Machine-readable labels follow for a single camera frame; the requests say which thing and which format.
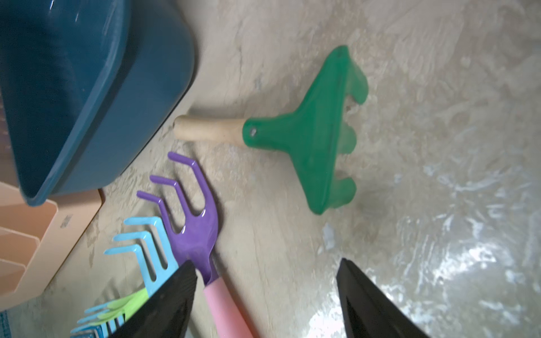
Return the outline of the purple shovel pink handle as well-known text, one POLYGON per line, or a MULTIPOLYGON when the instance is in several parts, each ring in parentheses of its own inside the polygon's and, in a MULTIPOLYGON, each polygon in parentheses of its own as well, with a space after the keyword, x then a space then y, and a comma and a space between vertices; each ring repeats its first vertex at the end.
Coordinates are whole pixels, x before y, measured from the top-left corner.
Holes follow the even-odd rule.
POLYGON ((181 184, 173 179, 152 175, 152 183, 173 187, 185 214, 185 225, 176 233, 170 222, 166 202, 153 194, 137 192, 137 197, 155 203, 159 207, 170 246, 178 264, 191 261, 204 280, 204 295, 213 316, 219 337, 253 337, 249 325, 238 305, 218 274, 211 257, 218 239, 218 211, 213 194, 196 160, 175 152, 168 153, 168 159, 190 166, 204 196, 205 205, 199 215, 190 211, 181 184))

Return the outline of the light blue fork rake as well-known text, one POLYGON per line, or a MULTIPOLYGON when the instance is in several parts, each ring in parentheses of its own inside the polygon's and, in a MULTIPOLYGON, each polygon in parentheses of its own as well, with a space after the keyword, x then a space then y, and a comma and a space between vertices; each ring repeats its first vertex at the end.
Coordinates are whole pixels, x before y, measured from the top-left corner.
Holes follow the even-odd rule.
POLYGON ((70 331, 71 337, 110 337, 125 322, 120 300, 110 301, 85 311, 87 317, 77 321, 79 326, 70 331))

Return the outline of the dark green rake wooden handle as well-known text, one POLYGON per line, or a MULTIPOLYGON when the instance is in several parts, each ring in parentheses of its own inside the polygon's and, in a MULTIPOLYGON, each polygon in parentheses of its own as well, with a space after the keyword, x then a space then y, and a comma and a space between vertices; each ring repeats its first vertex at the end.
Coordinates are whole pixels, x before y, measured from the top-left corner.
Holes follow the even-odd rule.
POLYGON ((321 215, 349 204, 356 194, 350 177, 335 175, 336 158, 356 147, 354 129, 343 118, 345 100, 363 104, 369 94, 365 74, 346 45, 326 57, 299 107, 288 114, 266 118, 198 118, 174 120, 177 139, 218 142, 284 152, 289 155, 310 210, 321 215))

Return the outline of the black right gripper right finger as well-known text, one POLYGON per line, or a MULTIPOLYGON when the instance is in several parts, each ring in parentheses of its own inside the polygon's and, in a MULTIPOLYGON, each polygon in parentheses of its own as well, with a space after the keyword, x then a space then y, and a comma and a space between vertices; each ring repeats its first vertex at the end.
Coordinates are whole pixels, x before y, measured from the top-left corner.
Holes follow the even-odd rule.
POLYGON ((353 261, 341 260, 336 280, 347 337, 428 337, 353 261))

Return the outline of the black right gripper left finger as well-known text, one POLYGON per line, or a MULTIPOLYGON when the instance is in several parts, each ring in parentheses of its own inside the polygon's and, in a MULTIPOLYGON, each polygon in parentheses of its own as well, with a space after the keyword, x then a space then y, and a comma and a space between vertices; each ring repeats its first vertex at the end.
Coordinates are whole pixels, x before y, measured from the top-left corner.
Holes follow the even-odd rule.
POLYGON ((184 263, 113 337, 194 337, 190 316, 197 275, 184 263))

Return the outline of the green trowel wooden handle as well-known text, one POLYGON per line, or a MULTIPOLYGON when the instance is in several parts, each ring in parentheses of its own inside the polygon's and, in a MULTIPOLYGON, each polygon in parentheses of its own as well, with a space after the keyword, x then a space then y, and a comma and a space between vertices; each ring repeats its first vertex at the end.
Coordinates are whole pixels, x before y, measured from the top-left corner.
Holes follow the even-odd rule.
POLYGON ((148 299, 148 291, 146 288, 143 288, 129 296, 104 304, 105 312, 98 314, 97 325, 112 321, 121 315, 124 315, 125 320, 128 321, 148 299))

